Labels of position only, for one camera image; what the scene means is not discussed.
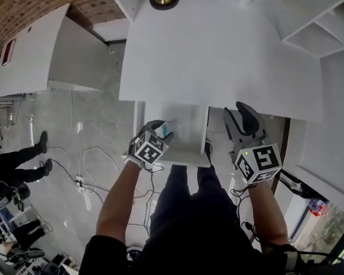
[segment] hand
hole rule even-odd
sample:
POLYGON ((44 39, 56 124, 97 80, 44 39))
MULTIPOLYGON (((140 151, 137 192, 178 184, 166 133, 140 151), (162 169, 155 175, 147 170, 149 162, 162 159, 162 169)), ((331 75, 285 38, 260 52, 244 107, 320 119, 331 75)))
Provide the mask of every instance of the hand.
POLYGON ((135 157, 136 143, 146 131, 149 131, 151 134, 156 135, 155 130, 159 128, 160 126, 162 126, 164 123, 165 122, 163 120, 153 120, 153 121, 149 121, 146 125, 144 125, 142 129, 139 131, 139 133, 137 134, 137 136, 130 140, 128 151, 127 151, 128 156, 125 162, 132 161, 136 163, 139 166, 140 170, 145 168, 145 163, 139 158, 135 157))

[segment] person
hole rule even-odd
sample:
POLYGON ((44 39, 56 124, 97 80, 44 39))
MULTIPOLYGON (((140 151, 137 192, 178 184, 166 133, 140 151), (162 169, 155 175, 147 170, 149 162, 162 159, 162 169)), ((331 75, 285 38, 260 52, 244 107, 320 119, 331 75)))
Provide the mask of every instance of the person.
MULTIPOLYGON (((212 147, 205 144, 211 160, 212 147)), ((127 269, 126 227, 140 167, 129 161, 109 191, 89 241, 80 275, 173 273, 183 270, 262 274, 283 273, 287 227, 268 182, 249 188, 255 233, 262 253, 241 229, 236 206, 221 187, 214 166, 198 168, 198 192, 190 195, 186 166, 171 167, 150 223, 141 257, 127 269)))
POLYGON ((39 154, 47 153, 47 132, 41 134, 40 141, 34 147, 24 148, 18 152, 0 154, 0 198, 13 191, 23 182, 34 182, 48 176, 52 170, 52 161, 48 159, 37 169, 17 169, 17 167, 39 154))
POLYGON ((44 235, 45 230, 41 227, 41 222, 39 220, 21 225, 13 230, 13 236, 16 241, 3 242, 0 244, 0 259, 11 265, 11 262, 7 257, 11 250, 18 246, 20 246, 22 250, 28 250, 36 240, 44 235))

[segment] gray marble floor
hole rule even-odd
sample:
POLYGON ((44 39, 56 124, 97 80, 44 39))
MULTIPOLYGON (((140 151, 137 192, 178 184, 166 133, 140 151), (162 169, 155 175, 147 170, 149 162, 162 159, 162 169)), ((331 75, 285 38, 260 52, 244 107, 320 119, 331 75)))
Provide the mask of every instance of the gray marble floor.
MULTIPOLYGON (((70 94, 69 91, 53 89, 48 93, 28 96, 20 106, 16 125, 3 132, 2 151, 31 146, 39 140, 39 133, 47 130, 48 146, 53 148, 47 154, 25 163, 22 168, 38 167, 40 160, 53 158, 68 167, 73 178, 80 174, 85 183, 111 188, 124 166, 120 156, 132 138, 134 117, 134 103, 118 100, 124 45, 116 45, 114 49, 110 78, 102 91, 70 94), (86 151, 92 147, 100 147, 109 156, 98 148, 86 151)), ((269 133, 281 144, 284 120, 280 117, 271 120, 269 116, 265 119, 269 133)), ((225 132, 222 109, 211 108, 207 135, 213 143, 213 164, 217 175, 222 187, 228 191, 233 184, 232 177, 236 176, 232 175, 233 168, 227 154, 232 150, 232 144, 225 132)), ((164 171, 154 175, 156 191, 161 191, 166 183, 170 167, 165 167, 164 171)), ((188 168, 191 193, 198 188, 196 170, 188 168)), ((236 177, 235 188, 243 186, 240 178, 236 177)), ((98 196, 89 191, 87 203, 77 185, 57 164, 53 165, 48 177, 29 184, 29 187, 32 191, 31 203, 53 228, 53 232, 41 238, 36 246, 43 249, 48 258, 66 252, 80 262, 87 242, 95 233, 101 208, 98 196)), ((150 174, 142 171, 136 189, 144 194, 150 188, 150 174)), ((97 192, 105 199, 105 191, 97 192)), ((143 224, 148 197, 135 200, 130 223, 143 224)), ((157 199, 158 194, 155 194, 153 202, 157 199)), ((252 220, 249 199, 241 205, 241 217, 252 220)), ((143 227, 130 225, 127 229, 127 245, 143 246, 147 237, 143 227)))

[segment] sneaker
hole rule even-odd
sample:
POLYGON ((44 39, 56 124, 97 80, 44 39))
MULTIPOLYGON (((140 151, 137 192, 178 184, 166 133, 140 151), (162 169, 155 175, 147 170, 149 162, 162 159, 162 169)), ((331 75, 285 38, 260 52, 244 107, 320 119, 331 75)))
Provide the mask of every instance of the sneaker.
POLYGON ((38 145, 40 146, 40 152, 42 154, 47 153, 47 139, 48 139, 47 132, 42 131, 40 141, 38 142, 38 145))
POLYGON ((213 146, 212 146, 212 142, 209 139, 205 140, 205 153, 206 156, 208 156, 208 159, 210 161, 210 163, 212 162, 212 156, 213 156, 213 146))
POLYGON ((45 176, 48 176, 50 174, 50 171, 52 170, 52 161, 48 159, 43 168, 45 170, 45 176))

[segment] forearm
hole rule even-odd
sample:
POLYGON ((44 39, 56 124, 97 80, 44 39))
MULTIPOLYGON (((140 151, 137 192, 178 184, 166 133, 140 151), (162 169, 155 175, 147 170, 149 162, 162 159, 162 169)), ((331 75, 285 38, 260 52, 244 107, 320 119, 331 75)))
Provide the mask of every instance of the forearm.
POLYGON ((131 215, 134 191, 140 169, 128 162, 108 193, 98 217, 96 234, 124 242, 124 233, 131 215))
POLYGON ((256 234, 263 241, 288 243, 287 225, 267 182, 249 189, 256 234))

